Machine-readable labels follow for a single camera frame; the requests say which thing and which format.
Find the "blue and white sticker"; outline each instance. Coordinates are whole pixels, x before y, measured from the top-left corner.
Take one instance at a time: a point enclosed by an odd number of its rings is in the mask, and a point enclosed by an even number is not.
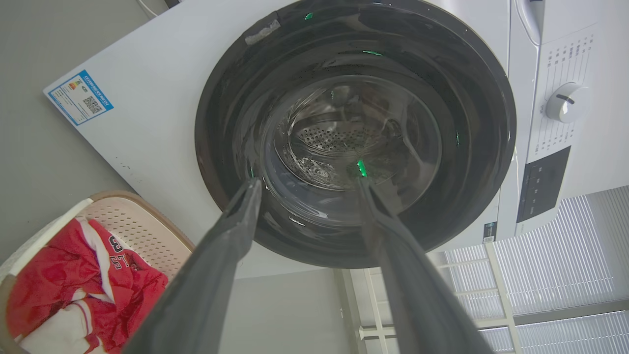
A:
[[[57,86],[48,95],[74,125],[83,124],[114,108],[85,70]]]

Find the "washing machine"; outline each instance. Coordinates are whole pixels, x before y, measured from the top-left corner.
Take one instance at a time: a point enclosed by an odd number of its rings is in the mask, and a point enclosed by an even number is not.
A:
[[[427,251],[554,218],[589,104],[577,3],[186,0],[44,93],[193,242],[260,178],[237,277],[365,268],[360,175]]]

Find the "small black label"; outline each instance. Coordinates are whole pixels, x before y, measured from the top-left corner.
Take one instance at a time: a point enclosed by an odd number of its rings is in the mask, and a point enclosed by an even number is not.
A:
[[[482,243],[494,242],[496,240],[496,229],[498,221],[485,224],[485,231],[482,234]]]

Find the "white cable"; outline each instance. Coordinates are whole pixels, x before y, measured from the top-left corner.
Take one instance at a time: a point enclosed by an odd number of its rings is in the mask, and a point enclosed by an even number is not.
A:
[[[157,14],[153,12],[153,10],[151,10],[150,8],[148,8],[148,6],[144,3],[144,1],[142,0],[138,0],[138,4],[142,5],[143,8],[145,8],[150,14],[153,15],[153,17],[157,17]]]

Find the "qr code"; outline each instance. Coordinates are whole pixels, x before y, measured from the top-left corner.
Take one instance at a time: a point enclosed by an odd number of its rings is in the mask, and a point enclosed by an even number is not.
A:
[[[89,110],[92,111],[92,114],[96,114],[103,110],[101,105],[98,103],[98,101],[96,101],[96,99],[93,96],[90,96],[84,99],[83,103],[85,103],[85,105],[89,108]]]

